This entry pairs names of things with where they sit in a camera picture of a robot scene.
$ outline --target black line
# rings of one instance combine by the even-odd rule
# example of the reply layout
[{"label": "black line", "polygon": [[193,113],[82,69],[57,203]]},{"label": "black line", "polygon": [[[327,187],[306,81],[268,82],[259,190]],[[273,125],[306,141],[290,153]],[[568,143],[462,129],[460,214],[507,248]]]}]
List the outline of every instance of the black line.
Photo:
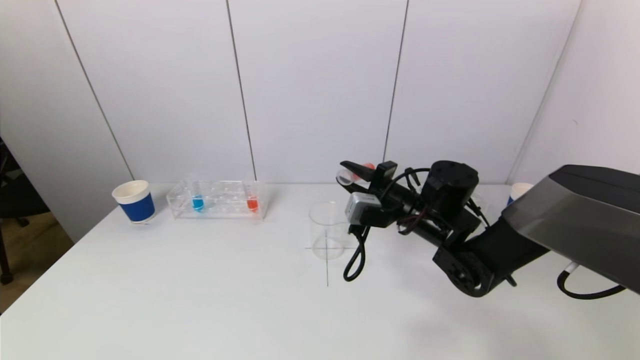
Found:
[{"label": "black line", "polygon": [[547,88],[545,89],[545,93],[542,95],[542,100],[540,101],[540,105],[538,105],[538,109],[536,110],[536,114],[533,116],[533,120],[531,121],[531,125],[529,126],[529,130],[527,130],[527,135],[524,138],[524,141],[522,142],[522,145],[520,146],[520,150],[518,150],[518,155],[516,155],[516,160],[513,162],[513,166],[511,167],[511,170],[509,171],[509,175],[507,175],[507,179],[504,181],[504,184],[508,185],[510,182],[512,182],[515,177],[516,171],[519,170],[520,168],[520,162],[522,161],[522,158],[524,157],[525,152],[527,152],[527,148],[529,146],[529,143],[531,142],[531,137],[533,136],[534,130],[537,128],[538,122],[540,121],[540,116],[542,115],[542,110],[544,105],[547,103],[547,99],[550,95],[550,89],[555,85],[556,83],[556,72],[558,71],[558,69],[560,69],[560,66],[562,63],[564,63],[564,54],[567,50],[567,48],[569,48],[569,42],[572,41],[573,38],[573,32],[575,29],[575,25],[576,22],[579,21],[578,16],[580,16],[580,14],[582,13],[582,4],[584,3],[583,0],[580,0],[580,2],[578,3],[578,9],[575,12],[575,17],[573,18],[573,22],[571,23],[571,26],[569,27],[569,34],[567,34],[566,36],[566,40],[564,41],[564,45],[562,47],[562,49],[560,50],[560,56],[558,56],[558,61],[556,62],[556,66],[554,67],[553,72],[551,73],[551,78],[549,79],[549,84],[547,84]]},{"label": "black line", "polygon": [[238,73],[238,83],[240,84],[240,97],[242,97],[242,109],[244,111],[244,124],[246,125],[246,137],[249,139],[249,151],[251,152],[251,165],[253,167],[253,178],[258,180],[258,174],[255,172],[255,160],[253,159],[253,146],[251,145],[251,134],[249,133],[249,120],[246,117],[246,106],[244,105],[244,90],[242,88],[242,79],[240,77],[240,64],[238,64],[238,53],[236,51],[236,37],[234,36],[234,25],[231,23],[231,9],[229,8],[229,0],[227,0],[227,15],[229,16],[229,29],[231,30],[231,42],[234,45],[234,57],[236,59],[236,70]]},{"label": "black line", "polygon": [[406,0],[404,8],[404,22],[402,24],[402,36],[400,37],[400,50],[398,51],[398,64],[396,65],[396,78],[394,80],[394,92],[391,95],[391,108],[389,109],[389,122],[387,123],[387,137],[385,139],[385,151],[382,153],[382,161],[387,157],[387,144],[389,143],[389,129],[391,129],[391,114],[394,112],[394,100],[396,98],[396,85],[398,83],[398,71],[400,70],[400,56],[402,55],[402,44],[404,42],[404,29],[406,28],[406,14],[409,12],[409,0]]},{"label": "black line", "polygon": [[60,19],[62,19],[62,24],[65,27],[65,31],[67,32],[67,36],[69,37],[69,41],[71,42],[71,46],[74,48],[74,53],[76,54],[76,58],[78,59],[78,63],[80,63],[80,67],[82,68],[82,72],[84,73],[84,78],[86,79],[86,82],[89,84],[89,88],[91,89],[91,93],[93,94],[93,98],[95,99],[95,102],[98,104],[98,109],[100,109],[100,113],[102,114],[102,118],[104,119],[104,122],[107,124],[107,128],[109,129],[109,132],[111,133],[111,137],[113,137],[113,141],[116,143],[116,147],[118,148],[118,151],[120,152],[120,156],[122,156],[122,161],[124,161],[124,165],[127,167],[127,170],[129,171],[129,175],[131,175],[131,179],[135,180],[135,177],[133,177],[133,173],[131,172],[131,168],[129,167],[129,163],[127,162],[127,159],[125,159],[124,154],[122,153],[122,149],[120,148],[120,144],[118,143],[118,139],[116,139],[116,136],[113,134],[113,130],[111,129],[111,124],[109,124],[109,121],[107,120],[107,116],[104,114],[104,110],[102,109],[102,105],[100,105],[100,101],[98,100],[98,96],[95,95],[95,90],[93,89],[93,85],[91,84],[91,81],[89,80],[89,75],[86,74],[86,70],[84,69],[84,65],[82,64],[82,60],[80,60],[80,55],[78,54],[78,50],[76,49],[76,44],[74,43],[74,39],[71,37],[71,33],[69,33],[69,28],[67,27],[67,22],[65,21],[65,17],[62,16],[62,10],[60,10],[60,5],[58,4],[58,0],[54,0],[54,3],[56,3],[56,7],[58,8],[58,14],[60,15]]}]

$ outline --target blue paper cup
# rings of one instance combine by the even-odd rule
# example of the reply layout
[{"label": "blue paper cup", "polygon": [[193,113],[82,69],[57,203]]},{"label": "blue paper cup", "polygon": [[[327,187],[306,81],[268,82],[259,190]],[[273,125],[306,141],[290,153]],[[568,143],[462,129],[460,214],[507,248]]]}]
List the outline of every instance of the blue paper cup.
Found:
[{"label": "blue paper cup", "polygon": [[509,195],[509,200],[507,200],[507,205],[511,205],[512,202],[518,200],[525,192],[528,192],[533,187],[532,184],[527,183],[515,183],[511,187],[511,194]]},{"label": "blue paper cup", "polygon": [[151,199],[149,183],[144,180],[134,180],[124,183],[111,193],[120,207],[134,224],[151,220],[156,213],[154,201]]}]

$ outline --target white cup rim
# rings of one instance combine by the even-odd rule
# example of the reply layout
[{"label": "white cup rim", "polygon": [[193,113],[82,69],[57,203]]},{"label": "white cup rim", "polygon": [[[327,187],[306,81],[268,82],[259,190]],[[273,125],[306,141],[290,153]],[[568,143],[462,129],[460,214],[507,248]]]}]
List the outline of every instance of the white cup rim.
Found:
[{"label": "white cup rim", "polygon": [[533,184],[527,183],[515,183],[511,186],[512,195],[522,196],[525,192],[528,192],[533,187]]},{"label": "white cup rim", "polygon": [[[134,193],[129,193],[132,190],[132,188],[138,188],[138,187],[139,187],[138,191]],[[113,189],[113,191],[111,192],[111,196],[113,196],[114,199],[120,199],[120,200],[131,199],[132,197],[138,196],[140,193],[144,192],[148,188],[149,188],[148,181],[145,181],[145,180],[128,181],[124,184],[119,185],[115,189]],[[124,196],[118,195],[118,193],[121,193],[124,191],[127,191],[127,193],[129,194]]]}]

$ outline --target test tube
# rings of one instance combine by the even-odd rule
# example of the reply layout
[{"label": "test tube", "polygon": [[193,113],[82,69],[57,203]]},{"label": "test tube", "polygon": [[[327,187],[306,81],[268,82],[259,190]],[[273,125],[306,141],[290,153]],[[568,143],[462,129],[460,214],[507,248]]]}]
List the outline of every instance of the test tube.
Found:
[{"label": "test tube", "polygon": [[197,212],[202,212],[204,209],[204,199],[202,198],[202,192],[200,191],[200,181],[193,175],[187,177],[187,190],[189,196],[191,196],[191,205]]},{"label": "test tube", "polygon": [[252,213],[258,212],[260,203],[258,202],[258,189],[255,181],[243,181],[244,195],[246,196],[246,206]]}]

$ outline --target glass beaker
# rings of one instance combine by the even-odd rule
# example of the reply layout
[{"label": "glass beaker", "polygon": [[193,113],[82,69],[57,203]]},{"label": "glass beaker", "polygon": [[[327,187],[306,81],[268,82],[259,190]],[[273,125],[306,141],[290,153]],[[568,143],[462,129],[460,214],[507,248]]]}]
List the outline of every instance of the glass beaker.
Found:
[{"label": "glass beaker", "polygon": [[344,252],[349,224],[344,208],[336,202],[319,202],[309,209],[310,247],[322,260],[334,260]]}]

